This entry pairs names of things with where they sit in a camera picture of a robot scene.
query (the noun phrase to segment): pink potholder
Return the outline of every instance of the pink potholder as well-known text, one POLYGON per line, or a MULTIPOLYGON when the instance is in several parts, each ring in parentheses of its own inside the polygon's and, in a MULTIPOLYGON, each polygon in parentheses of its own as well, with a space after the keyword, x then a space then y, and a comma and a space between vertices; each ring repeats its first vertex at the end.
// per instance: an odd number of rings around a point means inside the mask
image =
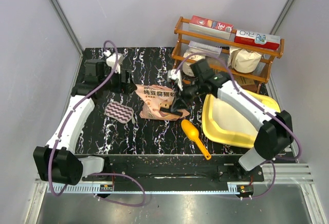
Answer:
POLYGON ((126 124, 132 119, 134 110, 118 102, 111 102, 105 108, 105 115, 126 124))

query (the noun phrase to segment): black base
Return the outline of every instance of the black base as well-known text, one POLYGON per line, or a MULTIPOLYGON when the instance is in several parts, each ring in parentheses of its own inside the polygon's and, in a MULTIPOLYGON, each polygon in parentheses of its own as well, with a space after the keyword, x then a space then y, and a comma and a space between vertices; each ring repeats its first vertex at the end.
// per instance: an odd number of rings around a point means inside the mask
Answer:
MULTIPOLYGON (((103 155, 111 165, 111 172, 125 173, 135 178, 146 191, 226 191, 227 181, 220 180, 218 168, 238 162, 241 155, 103 155)), ((264 181, 263 175, 253 173, 254 181, 264 181)), ((104 181, 101 177, 87 177, 86 181, 104 181)), ((250 182, 250 178, 230 181, 250 182)), ((115 177, 115 191, 138 191, 130 180, 115 177)))
POLYGON ((218 170, 218 178, 220 182, 237 182, 237 181, 243 181, 243 182, 263 182, 264 181, 264 175, 263 170, 260 166, 255 167, 250 172, 247 172, 247 174, 241 174, 237 173, 236 171, 236 165, 220 165, 217 167, 218 170))
MULTIPOLYGON (((125 55, 122 69, 128 70, 135 84, 161 85, 172 88, 167 82, 167 71, 173 69, 174 61, 171 59, 173 48, 119 48, 119 53, 125 55)), ((101 48, 87 48, 77 83, 82 83, 85 77, 86 59, 105 59, 101 48)), ((202 131, 201 115, 204 97, 193 100, 192 108, 186 117, 199 130, 200 139, 211 154, 244 154, 248 149, 223 145, 211 142, 202 131)), ((83 133, 76 147, 76 154, 201 154, 201 151, 192 141, 186 139, 180 122, 142 119, 139 114, 144 102, 137 94, 130 96, 107 92, 89 115, 83 133), (121 124, 104 114, 104 109, 111 101, 117 101, 134 110, 135 124, 129 122, 121 124)))
MULTIPOLYGON (((33 158, 38 169, 40 179, 48 181, 48 163, 51 153, 48 146, 37 146, 33 152, 33 158)), ((81 161, 66 148, 56 150, 53 161, 51 178, 53 182, 76 185, 79 183, 83 173, 81 161)))

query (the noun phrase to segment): white plastic bag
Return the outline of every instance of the white plastic bag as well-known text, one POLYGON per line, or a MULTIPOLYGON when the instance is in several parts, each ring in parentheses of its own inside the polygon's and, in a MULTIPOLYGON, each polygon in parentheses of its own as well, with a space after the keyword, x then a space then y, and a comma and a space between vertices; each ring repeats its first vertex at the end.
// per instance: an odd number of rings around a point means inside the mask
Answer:
POLYGON ((261 57, 260 53, 231 46, 228 66, 232 66, 238 72, 250 73, 256 69, 261 57))

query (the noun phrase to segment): gray wall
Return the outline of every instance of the gray wall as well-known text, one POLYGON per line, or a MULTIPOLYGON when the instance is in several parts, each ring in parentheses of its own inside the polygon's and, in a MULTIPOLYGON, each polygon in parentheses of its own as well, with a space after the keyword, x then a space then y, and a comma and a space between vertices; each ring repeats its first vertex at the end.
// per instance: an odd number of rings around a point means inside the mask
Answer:
POLYGON ((59 0, 83 47, 174 46, 180 16, 204 16, 270 32, 286 0, 59 0))
POLYGON ((284 55, 274 61, 273 81, 283 107, 293 116, 303 161, 310 165, 329 217, 329 0, 296 0, 278 31, 284 55))
POLYGON ((79 55, 48 0, 0 0, 0 14, 0 223, 19 223, 79 55))

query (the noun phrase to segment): black marble table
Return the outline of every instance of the black marble table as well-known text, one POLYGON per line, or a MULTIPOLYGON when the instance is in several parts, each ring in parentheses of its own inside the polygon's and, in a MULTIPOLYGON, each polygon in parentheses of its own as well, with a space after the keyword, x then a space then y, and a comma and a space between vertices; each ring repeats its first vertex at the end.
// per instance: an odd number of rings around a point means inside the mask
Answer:
MULTIPOLYGON (((122 68, 132 73, 135 84, 162 85, 167 83, 167 71, 173 68, 170 58, 173 48, 119 48, 125 55, 122 68)), ((87 48, 77 83, 83 81, 86 59, 104 59, 102 48, 87 48)), ((266 95, 265 86, 261 93, 266 95)), ((202 132, 201 115, 205 97, 196 98, 189 110, 189 119, 198 129, 200 139, 211 154, 243 154, 247 149, 222 145, 208 140, 202 132)), ((130 96, 106 93, 88 117, 76 147, 77 154, 201 154, 190 141, 178 121, 142 119, 139 116, 144 103, 133 93, 130 96), (136 123, 121 124, 104 114, 105 107, 117 101, 134 110, 136 123)))

